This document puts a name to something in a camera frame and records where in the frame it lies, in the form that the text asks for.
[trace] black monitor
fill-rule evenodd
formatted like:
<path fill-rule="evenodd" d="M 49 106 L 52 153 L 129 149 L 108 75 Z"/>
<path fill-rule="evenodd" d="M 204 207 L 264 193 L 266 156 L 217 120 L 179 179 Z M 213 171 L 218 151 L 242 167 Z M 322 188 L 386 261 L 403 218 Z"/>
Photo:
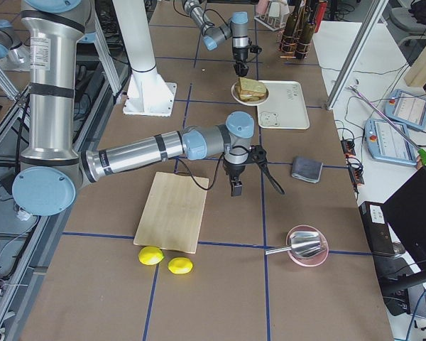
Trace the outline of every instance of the black monitor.
<path fill-rule="evenodd" d="M 382 205 L 399 240 L 421 271 L 397 281 L 381 283 L 383 295 L 426 282 L 426 167 L 418 170 Z"/>

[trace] office chair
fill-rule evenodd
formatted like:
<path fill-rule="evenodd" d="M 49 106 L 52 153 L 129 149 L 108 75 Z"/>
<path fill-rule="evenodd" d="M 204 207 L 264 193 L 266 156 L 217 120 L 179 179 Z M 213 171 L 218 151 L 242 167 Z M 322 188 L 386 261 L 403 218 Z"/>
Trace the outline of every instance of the office chair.
<path fill-rule="evenodd" d="M 408 37 L 399 41 L 398 46 L 401 46 L 404 42 L 408 45 L 411 40 L 426 39 L 426 25 L 417 23 L 417 19 L 409 13 L 407 8 L 398 7 L 391 9 L 390 20 L 396 27 L 409 33 Z"/>

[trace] bowl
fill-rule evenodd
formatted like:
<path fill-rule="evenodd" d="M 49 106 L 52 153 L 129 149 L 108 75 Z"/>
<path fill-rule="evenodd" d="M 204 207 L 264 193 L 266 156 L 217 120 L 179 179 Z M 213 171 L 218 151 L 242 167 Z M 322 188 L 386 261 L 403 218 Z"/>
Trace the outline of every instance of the bowl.
<path fill-rule="evenodd" d="M 267 102 L 267 99 L 268 99 L 268 96 L 269 96 L 269 93 L 268 93 L 268 89 L 267 89 L 267 93 L 266 93 L 266 95 L 265 95 L 265 97 L 263 98 L 263 99 L 260 99 L 260 100 L 258 100 L 258 101 L 249 101 L 249 102 L 244 102 L 244 101 L 242 101 L 241 99 L 239 99 L 239 95 L 236 93 L 236 90 L 235 90 L 235 85 L 236 85 L 236 82 L 232 85 L 232 88 L 230 89 L 230 92 L 232 93 L 232 97 L 238 102 L 238 103 L 241 103 L 241 104 L 243 104 L 243 105 L 247 105 L 248 107 L 256 107 L 256 106 L 258 106 L 258 105 L 260 105 L 260 104 L 262 104 L 262 103 L 265 103 L 265 102 Z"/>
<path fill-rule="evenodd" d="M 301 259 L 301 258 L 297 258 L 291 251 L 287 251 L 287 253 L 289 254 L 289 257 L 298 265 L 301 266 L 319 266 L 320 264 L 322 264 L 324 261 L 327 260 L 328 257 L 328 243 L 327 243 L 327 239 L 325 238 L 325 236 L 316 228 L 309 226 L 309 225 L 298 225 L 295 226 L 293 229 L 291 229 L 289 231 L 289 233 L 287 233 L 287 237 L 285 238 L 285 243 L 287 244 L 290 240 L 290 235 L 295 232 L 295 231 L 314 231 L 314 232 L 319 232 L 319 236 L 320 236 L 320 242 L 322 244 L 322 246 L 325 248 L 325 251 L 320 252 L 318 255 L 309 258 L 309 259 Z"/>

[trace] hand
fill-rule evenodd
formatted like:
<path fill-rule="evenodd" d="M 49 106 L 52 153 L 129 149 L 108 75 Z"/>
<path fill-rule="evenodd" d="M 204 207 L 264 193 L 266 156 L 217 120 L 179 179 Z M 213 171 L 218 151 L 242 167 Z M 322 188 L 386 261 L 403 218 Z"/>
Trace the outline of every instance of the hand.
<path fill-rule="evenodd" d="M 420 169 L 423 167 L 423 164 L 421 163 L 420 156 L 417 156 L 417 169 Z"/>

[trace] yellow lemon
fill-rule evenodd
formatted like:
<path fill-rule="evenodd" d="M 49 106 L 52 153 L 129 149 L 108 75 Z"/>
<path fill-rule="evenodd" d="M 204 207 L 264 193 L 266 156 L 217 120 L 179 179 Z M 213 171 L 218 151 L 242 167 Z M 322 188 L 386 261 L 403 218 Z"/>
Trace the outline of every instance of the yellow lemon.
<path fill-rule="evenodd" d="M 164 258 L 163 252 L 158 247 L 144 247 L 139 252 L 139 261 L 145 265 L 155 265 Z"/>
<path fill-rule="evenodd" d="M 173 274 L 187 274 L 192 269 L 192 262 L 185 257 L 171 259 L 168 268 Z"/>

